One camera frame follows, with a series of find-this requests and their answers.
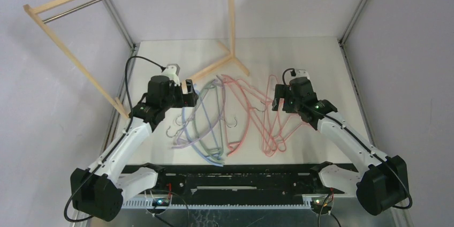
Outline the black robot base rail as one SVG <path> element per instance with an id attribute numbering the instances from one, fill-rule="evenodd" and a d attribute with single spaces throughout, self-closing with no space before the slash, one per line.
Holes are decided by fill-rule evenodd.
<path id="1" fill-rule="evenodd" d="M 123 203 L 123 208 L 309 209 L 333 192 L 315 175 L 317 164 L 162 165 L 155 187 Z"/>

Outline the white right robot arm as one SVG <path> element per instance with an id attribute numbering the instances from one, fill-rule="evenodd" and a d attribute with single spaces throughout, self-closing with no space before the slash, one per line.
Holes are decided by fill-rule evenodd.
<path id="1" fill-rule="evenodd" d="M 304 123 L 319 131 L 356 168 L 351 171 L 331 162 L 319 164 L 316 174 L 309 178 L 314 192 L 334 188 L 353 194 L 363 209 L 374 216 L 389 208 L 405 210 L 413 206 L 404 159 L 398 155 L 388 156 L 361 136 L 331 102 L 318 99 L 307 77 L 275 86 L 272 110 L 279 108 L 288 114 L 297 114 Z"/>

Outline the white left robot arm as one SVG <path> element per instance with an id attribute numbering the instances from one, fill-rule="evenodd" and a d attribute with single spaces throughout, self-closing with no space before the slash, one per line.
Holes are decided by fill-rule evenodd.
<path id="1" fill-rule="evenodd" d="M 163 167 L 145 163 L 133 173 L 122 176 L 129 159 L 140 145 L 151 136 L 165 114 L 172 108 L 194 107 L 198 95 L 193 81 L 185 81 L 187 93 L 179 80 L 165 75 L 151 77 L 147 92 L 132 107 L 130 121 L 121 135 L 86 169 L 76 168 L 70 176 L 71 196 L 65 208 L 112 221 L 125 201 L 139 193 L 152 190 L 163 192 L 168 180 L 161 173 Z"/>

